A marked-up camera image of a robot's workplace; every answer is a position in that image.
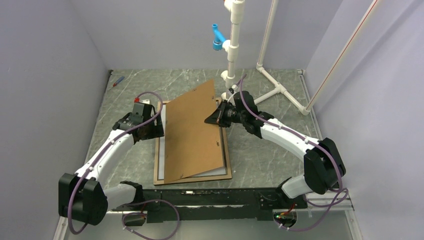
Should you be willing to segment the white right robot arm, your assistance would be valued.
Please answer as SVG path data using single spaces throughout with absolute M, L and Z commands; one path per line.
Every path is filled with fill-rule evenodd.
M 309 137 L 284 125 L 273 115 L 259 111 L 248 91 L 235 93 L 233 103 L 223 100 L 204 122 L 222 128 L 241 124 L 248 133 L 283 147 L 301 160 L 304 173 L 288 178 L 277 187 L 275 200 L 282 208 L 305 194 L 325 194 L 346 174 L 333 140 Z

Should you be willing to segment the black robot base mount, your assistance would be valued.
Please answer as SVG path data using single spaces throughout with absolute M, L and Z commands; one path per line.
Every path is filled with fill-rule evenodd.
M 285 198 L 273 188 L 144 190 L 138 183 L 122 181 L 103 190 L 89 180 L 76 192 L 71 218 L 96 226 L 109 210 L 131 215 L 147 211 L 149 223 L 162 223 L 172 220 L 171 212 L 176 211 L 177 221 L 256 218 L 291 228 L 296 223 L 295 210 L 307 207 L 305 197 Z

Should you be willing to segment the brown fibreboard backing board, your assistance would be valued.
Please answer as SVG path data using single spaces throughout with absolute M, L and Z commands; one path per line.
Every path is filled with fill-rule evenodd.
M 164 105 L 166 184 L 224 166 L 219 127 L 205 123 L 217 109 L 214 83 L 210 79 Z

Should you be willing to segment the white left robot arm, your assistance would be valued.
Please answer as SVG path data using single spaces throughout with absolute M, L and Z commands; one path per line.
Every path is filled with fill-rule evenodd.
M 105 189 L 118 162 L 139 141 L 163 137 L 160 114 L 149 100 L 135 101 L 131 112 L 119 119 L 91 159 L 74 174 L 58 181 L 58 214 L 86 225 L 98 225 L 107 211 L 126 205 L 131 210 L 144 203 L 141 184 L 124 180 Z

